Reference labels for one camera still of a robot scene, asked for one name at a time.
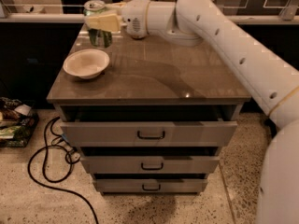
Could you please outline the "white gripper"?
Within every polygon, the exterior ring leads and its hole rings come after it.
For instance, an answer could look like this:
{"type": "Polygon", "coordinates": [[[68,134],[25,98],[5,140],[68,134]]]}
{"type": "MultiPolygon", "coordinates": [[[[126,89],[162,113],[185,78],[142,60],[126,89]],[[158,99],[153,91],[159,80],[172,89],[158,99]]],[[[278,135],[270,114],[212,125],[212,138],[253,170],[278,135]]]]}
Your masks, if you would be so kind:
{"type": "Polygon", "coordinates": [[[89,28],[106,32],[118,32],[122,26],[126,25],[126,32],[133,39],[142,39],[148,34],[147,10],[149,4],[149,0],[106,4],[109,11],[93,13],[86,16],[84,20],[89,28]]]}

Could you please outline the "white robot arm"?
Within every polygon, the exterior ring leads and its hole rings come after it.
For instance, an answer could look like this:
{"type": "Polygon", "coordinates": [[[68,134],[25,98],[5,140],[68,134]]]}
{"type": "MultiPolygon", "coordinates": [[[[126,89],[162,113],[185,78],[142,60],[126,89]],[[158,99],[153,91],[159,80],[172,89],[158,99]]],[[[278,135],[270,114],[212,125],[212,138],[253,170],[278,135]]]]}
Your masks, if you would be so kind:
{"type": "Polygon", "coordinates": [[[85,17],[93,29],[158,35],[184,46],[205,39],[278,127],[263,161],[256,224],[299,224],[299,73],[243,31],[211,0],[107,4],[85,17]]]}

